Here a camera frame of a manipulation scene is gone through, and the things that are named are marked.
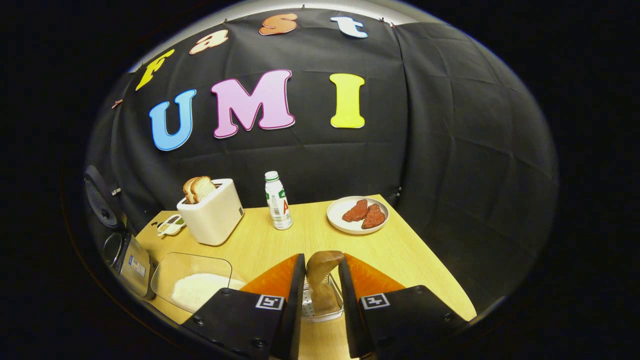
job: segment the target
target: plate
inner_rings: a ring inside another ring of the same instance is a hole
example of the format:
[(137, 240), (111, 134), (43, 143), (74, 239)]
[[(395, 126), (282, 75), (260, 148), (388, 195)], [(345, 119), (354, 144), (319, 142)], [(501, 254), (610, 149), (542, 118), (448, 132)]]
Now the plate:
[[(380, 211), (385, 214), (385, 221), (382, 224), (370, 229), (362, 229), (362, 223), (364, 222), (364, 220), (347, 222), (342, 219), (342, 216), (352, 207), (356, 206), (358, 200), (362, 199), (367, 200), (367, 206), (378, 204), (378, 206), (380, 207)], [(331, 205), (329, 205), (329, 207), (326, 209), (326, 217), (329, 219), (331, 225), (333, 225), (340, 231), (344, 231), (345, 233), (355, 235), (371, 234), (375, 231), (380, 230), (387, 223), (387, 221), (389, 220), (389, 209), (387, 209), (387, 207), (382, 202), (370, 197), (347, 196), (332, 202)]]

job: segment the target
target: white toaster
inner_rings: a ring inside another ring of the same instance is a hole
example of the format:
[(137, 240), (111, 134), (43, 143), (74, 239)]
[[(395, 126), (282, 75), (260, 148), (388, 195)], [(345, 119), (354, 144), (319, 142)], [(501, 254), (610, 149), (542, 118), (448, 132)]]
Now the white toaster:
[(178, 202), (177, 209), (197, 242), (221, 245), (236, 228), (244, 209), (232, 179), (211, 180), (218, 188), (198, 204)]

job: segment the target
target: wooden table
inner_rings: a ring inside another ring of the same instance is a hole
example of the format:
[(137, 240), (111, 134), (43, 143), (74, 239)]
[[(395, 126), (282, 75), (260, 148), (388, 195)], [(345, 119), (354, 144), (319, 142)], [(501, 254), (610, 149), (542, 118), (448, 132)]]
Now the wooden table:
[[(233, 271), (251, 281), (293, 254), (303, 253), (305, 261), (320, 250), (339, 250), (376, 267), (406, 287), (424, 285), (445, 304), (469, 321), (476, 316), (467, 294), (429, 247), (380, 195), (371, 196), (390, 211), (382, 229), (366, 235), (350, 235), (334, 228), (326, 217), (332, 201), (290, 205), (293, 225), (284, 231), (271, 225), (269, 209), (245, 209), (244, 217), (227, 241), (217, 247), (198, 243), (184, 227), (175, 236), (157, 236), (156, 225), (178, 211), (162, 211), (136, 237), (154, 261), (170, 252), (223, 258)], [(332, 272), (338, 286), (337, 268)], [(150, 303), (177, 323), (191, 313), (161, 297)], [(302, 321), (300, 359), (349, 359), (344, 315), (321, 323)]]

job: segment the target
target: plastic bottle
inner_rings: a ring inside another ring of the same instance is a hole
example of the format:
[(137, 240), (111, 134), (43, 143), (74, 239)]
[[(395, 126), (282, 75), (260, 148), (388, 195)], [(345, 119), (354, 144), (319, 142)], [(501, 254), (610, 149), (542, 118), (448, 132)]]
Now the plastic bottle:
[(278, 230), (286, 230), (291, 227), (293, 220), (280, 176), (277, 171), (269, 171), (264, 174), (264, 180), (264, 191), (267, 193), (267, 205), (273, 226)]

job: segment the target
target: letter m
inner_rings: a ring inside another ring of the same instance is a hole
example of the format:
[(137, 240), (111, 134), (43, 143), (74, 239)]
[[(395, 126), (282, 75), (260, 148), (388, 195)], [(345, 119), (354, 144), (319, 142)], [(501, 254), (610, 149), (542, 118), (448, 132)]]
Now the letter m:
[(215, 84), (211, 92), (218, 98), (218, 128), (213, 135), (216, 138), (228, 138), (238, 132), (238, 126), (232, 121), (232, 111), (242, 127), (251, 130), (261, 106), (262, 119), (258, 121), (261, 129), (281, 129), (293, 125), (296, 119), (287, 107), (287, 79), (290, 77), (289, 70), (265, 72), (251, 95), (236, 79)]

